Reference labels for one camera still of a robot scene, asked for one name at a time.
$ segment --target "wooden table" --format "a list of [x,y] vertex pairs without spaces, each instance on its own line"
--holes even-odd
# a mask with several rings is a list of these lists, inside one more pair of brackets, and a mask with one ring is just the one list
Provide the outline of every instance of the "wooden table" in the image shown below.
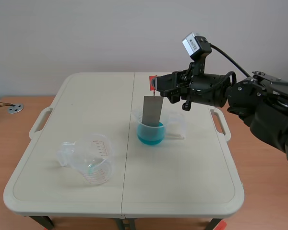
[[[0,108],[0,230],[42,229],[30,218],[9,211],[2,199],[4,187],[30,142],[28,132],[40,111],[54,97],[6,97],[2,102],[23,103],[25,108],[10,115]],[[235,115],[223,113],[232,133],[229,147],[244,184],[245,201],[226,230],[288,230],[288,162],[285,154],[257,140]],[[113,220],[103,218],[58,218],[56,229],[117,229]],[[137,229],[202,230],[205,219],[144,218]]]

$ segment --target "robotic arm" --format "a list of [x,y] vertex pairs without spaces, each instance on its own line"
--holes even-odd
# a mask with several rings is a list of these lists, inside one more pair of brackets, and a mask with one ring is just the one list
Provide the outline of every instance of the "robotic arm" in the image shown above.
[[[223,107],[228,100],[228,112],[236,114],[261,141],[286,153],[288,160],[288,81],[255,71],[251,77],[226,53],[205,37],[188,35],[182,42],[191,59],[189,68],[155,77],[151,84],[171,103],[186,100],[182,109],[189,111],[191,103]],[[204,73],[205,59],[212,48],[224,55],[246,79],[237,82],[236,74]]]

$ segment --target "white table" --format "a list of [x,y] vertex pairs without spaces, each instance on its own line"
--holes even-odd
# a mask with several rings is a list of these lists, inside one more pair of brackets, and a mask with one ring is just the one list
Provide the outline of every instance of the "white table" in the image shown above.
[[[31,142],[4,190],[5,205],[48,229],[52,225],[45,216],[218,220],[233,215],[244,192],[226,143],[230,132],[219,110],[194,103],[185,112],[182,102],[164,99],[164,107],[184,113],[186,139],[164,140],[157,146],[137,139],[131,109],[143,105],[144,95],[152,95],[148,76],[163,74],[68,77],[29,133]],[[211,111],[220,117],[225,135],[216,131]],[[44,128],[37,131],[48,113]],[[98,186],[75,170],[60,167],[55,154],[61,143],[90,132],[106,135],[115,149],[116,172]]]

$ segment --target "blue liquid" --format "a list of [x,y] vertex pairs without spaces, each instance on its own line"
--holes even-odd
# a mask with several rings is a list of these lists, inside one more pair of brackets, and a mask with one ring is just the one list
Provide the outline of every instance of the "blue liquid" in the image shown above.
[[144,144],[156,145],[164,139],[165,127],[155,128],[140,124],[137,129],[137,135],[139,140]]

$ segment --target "plastic measuring cup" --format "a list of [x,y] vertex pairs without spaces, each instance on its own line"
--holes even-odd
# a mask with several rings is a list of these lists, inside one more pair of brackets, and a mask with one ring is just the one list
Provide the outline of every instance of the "plastic measuring cup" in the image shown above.
[[185,139],[186,122],[180,113],[162,108],[158,127],[147,126],[142,123],[142,108],[134,109],[132,115],[137,122],[138,139],[144,144],[156,145],[164,138]]
[[64,142],[57,152],[61,166],[71,166],[92,184],[102,184],[110,179],[112,156],[111,142],[101,134],[87,135],[75,143]]

